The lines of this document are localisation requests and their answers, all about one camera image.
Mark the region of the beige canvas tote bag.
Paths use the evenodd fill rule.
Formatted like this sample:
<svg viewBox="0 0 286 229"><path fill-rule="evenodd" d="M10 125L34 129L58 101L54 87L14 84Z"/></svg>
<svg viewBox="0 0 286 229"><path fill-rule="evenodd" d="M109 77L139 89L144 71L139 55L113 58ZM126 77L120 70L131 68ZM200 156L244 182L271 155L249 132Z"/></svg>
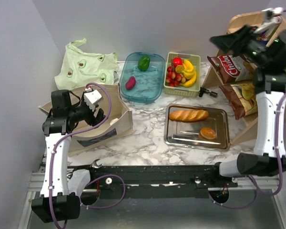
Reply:
<svg viewBox="0 0 286 229"><path fill-rule="evenodd" d="M104 145L109 141L122 138L134 133L133 130L133 113L120 96L120 85L117 84L103 84L102 85L110 96L112 109L109 118L98 128L88 132L80 133L72 136L69 156L78 155L84 151L88 151L92 148ZM103 109L104 114L108 114L109 104L105 93L92 86L94 90L99 90L103 99L100 101L99 108ZM38 107L40 111L45 114L52 108L51 101L45 105ZM79 125L75 128L74 132L82 131L90 128L85 121L79 122Z"/></svg>

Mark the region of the brown chip bag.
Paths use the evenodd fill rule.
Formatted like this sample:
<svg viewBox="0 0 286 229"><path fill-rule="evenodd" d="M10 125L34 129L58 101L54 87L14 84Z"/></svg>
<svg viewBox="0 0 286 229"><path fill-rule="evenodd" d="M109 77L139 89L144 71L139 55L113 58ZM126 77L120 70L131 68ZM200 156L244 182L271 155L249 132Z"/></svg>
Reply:
<svg viewBox="0 0 286 229"><path fill-rule="evenodd" d="M224 84L253 79L254 68L242 56L207 56L207 59L220 75Z"/></svg>

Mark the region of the purple sweet potato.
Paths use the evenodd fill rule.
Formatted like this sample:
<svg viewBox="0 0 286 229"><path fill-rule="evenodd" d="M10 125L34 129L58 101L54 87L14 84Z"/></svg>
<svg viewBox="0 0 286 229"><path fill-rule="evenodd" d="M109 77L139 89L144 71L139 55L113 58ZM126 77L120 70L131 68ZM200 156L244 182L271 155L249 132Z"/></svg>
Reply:
<svg viewBox="0 0 286 229"><path fill-rule="evenodd" d="M125 88L127 90L131 90L131 89L133 89L135 87L135 85L136 85L136 79L135 79L134 76L131 76L129 78L129 80L127 81L127 83L125 84Z"/></svg>

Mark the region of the green plastic grocery bag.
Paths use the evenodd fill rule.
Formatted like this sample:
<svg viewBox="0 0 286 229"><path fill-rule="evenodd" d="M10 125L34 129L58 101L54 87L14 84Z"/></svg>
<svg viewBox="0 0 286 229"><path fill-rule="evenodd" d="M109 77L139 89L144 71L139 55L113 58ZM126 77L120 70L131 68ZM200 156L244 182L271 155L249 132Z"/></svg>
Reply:
<svg viewBox="0 0 286 229"><path fill-rule="evenodd" d="M65 46L61 72L54 77L59 90L73 90L88 83L114 84L119 69L117 54L87 53L80 49L86 39Z"/></svg>

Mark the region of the yellow banana bunch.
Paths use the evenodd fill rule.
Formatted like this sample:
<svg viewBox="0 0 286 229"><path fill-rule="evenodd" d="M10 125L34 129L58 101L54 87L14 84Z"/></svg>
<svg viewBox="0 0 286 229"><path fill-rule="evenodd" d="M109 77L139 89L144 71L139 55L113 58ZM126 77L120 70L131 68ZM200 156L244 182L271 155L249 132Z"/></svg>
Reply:
<svg viewBox="0 0 286 229"><path fill-rule="evenodd" d="M185 59L182 65L177 65L175 67L175 70L185 78L185 82L183 83L182 81L180 83L181 86L189 88L196 83L197 71L189 60Z"/></svg>

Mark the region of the snack packet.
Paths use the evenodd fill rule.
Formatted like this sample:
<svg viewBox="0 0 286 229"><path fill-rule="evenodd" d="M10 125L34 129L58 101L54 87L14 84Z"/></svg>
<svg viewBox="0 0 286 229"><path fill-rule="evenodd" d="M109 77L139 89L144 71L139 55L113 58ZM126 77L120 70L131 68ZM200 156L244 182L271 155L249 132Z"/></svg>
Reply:
<svg viewBox="0 0 286 229"><path fill-rule="evenodd" d="M252 83L222 85L219 88L228 99L236 120L257 113L255 87Z"/></svg>

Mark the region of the green bell pepper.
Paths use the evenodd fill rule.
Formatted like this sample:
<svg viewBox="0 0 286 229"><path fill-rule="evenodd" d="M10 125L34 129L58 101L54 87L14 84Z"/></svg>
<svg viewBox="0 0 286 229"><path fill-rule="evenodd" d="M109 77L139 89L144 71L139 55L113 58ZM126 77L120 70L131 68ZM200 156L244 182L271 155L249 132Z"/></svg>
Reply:
<svg viewBox="0 0 286 229"><path fill-rule="evenodd" d="M147 71L150 66L150 57L148 55L144 55L138 61L138 69L141 71Z"/></svg>

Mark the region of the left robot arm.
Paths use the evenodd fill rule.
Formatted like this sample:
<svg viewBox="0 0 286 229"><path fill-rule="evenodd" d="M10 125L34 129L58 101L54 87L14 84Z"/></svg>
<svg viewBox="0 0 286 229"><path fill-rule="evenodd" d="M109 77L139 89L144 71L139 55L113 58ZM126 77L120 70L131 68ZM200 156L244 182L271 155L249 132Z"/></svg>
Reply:
<svg viewBox="0 0 286 229"><path fill-rule="evenodd" d="M52 108L42 125L46 168L40 197L32 201L31 209L44 223L78 218L84 188L96 184L96 176L87 169L80 169L67 178L67 161L71 134L77 124L85 121L92 127L99 127L107 119L102 109L97 110L102 95L88 88L79 102L72 104L72 94L69 90L51 93Z"/></svg>

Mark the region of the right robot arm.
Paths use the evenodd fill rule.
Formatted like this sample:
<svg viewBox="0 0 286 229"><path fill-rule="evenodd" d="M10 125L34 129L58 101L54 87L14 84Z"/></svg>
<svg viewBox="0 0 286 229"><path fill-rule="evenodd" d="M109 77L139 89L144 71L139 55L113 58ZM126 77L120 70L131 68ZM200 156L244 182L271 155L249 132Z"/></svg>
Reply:
<svg viewBox="0 0 286 229"><path fill-rule="evenodd" d="M223 52L245 55L257 68L253 85L258 108L257 138L252 154L240 153L236 160L222 162L210 174L220 187L227 177L256 175L272 177L286 171L284 112L286 106L286 29L265 46L258 41L258 27L245 25L234 33L213 36L209 41Z"/></svg>

